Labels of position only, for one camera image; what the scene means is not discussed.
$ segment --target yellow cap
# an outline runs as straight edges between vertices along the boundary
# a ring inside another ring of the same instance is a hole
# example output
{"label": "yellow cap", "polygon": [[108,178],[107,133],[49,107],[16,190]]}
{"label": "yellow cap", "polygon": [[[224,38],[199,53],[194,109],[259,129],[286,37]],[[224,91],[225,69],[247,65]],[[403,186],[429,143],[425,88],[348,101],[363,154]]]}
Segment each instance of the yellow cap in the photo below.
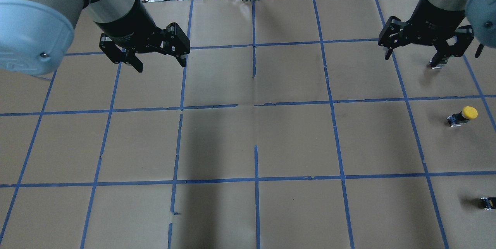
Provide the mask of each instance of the yellow cap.
{"label": "yellow cap", "polygon": [[467,118],[469,120],[477,118],[477,110],[471,106],[466,106],[462,109],[462,115],[464,118]]}

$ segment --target black device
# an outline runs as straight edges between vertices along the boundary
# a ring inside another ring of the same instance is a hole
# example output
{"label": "black device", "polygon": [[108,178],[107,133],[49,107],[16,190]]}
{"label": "black device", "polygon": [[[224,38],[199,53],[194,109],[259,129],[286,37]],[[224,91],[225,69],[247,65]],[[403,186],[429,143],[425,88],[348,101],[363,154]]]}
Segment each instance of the black device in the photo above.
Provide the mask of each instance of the black device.
{"label": "black device", "polygon": [[103,53],[113,63],[131,65],[139,73],[143,72],[143,63],[136,57],[136,53],[158,52],[172,55],[181,67],[185,67],[190,41],[179,25],[173,22],[161,29],[156,26],[141,0],[126,2],[132,6],[129,10],[123,9],[121,17],[115,17],[112,21],[95,21],[104,32],[99,44]]}
{"label": "black device", "polygon": [[493,210],[496,209],[496,197],[492,198],[480,198],[480,204],[485,210]]}
{"label": "black device", "polygon": [[[463,56],[474,39],[470,25],[459,27],[464,8],[463,0],[419,0],[408,21],[391,16],[379,34],[379,46],[387,48],[384,58],[388,60],[394,48],[411,43],[436,48],[429,62],[433,69],[440,69],[450,57]],[[447,42],[451,38],[456,39],[453,45]]]}

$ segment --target small black object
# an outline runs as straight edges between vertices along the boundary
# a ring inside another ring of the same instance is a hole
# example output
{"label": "small black object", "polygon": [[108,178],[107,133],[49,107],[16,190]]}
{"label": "small black object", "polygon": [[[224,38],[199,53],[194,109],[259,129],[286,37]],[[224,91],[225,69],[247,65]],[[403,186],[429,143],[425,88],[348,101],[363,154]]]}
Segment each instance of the small black object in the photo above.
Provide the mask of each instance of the small black object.
{"label": "small black object", "polygon": [[479,44],[479,47],[477,47],[477,51],[475,52],[475,58],[478,58],[481,55],[482,49],[484,49],[484,44]]}
{"label": "small black object", "polygon": [[115,41],[104,33],[100,36],[99,47],[114,64],[123,62],[142,73],[143,63],[136,57],[136,53],[158,52],[172,55],[176,57],[181,67],[186,67],[186,54],[190,51],[190,41],[179,25],[173,22],[163,30],[157,28],[157,31],[148,35],[140,44],[127,48],[126,51],[121,51]]}
{"label": "small black object", "polygon": [[482,208],[485,210],[493,210],[496,209],[496,197],[483,197],[480,198],[480,203],[482,204]]}
{"label": "small black object", "polygon": [[454,127],[456,124],[464,124],[470,121],[470,119],[464,118],[461,112],[448,116],[447,119],[448,119],[448,124],[451,127]]}

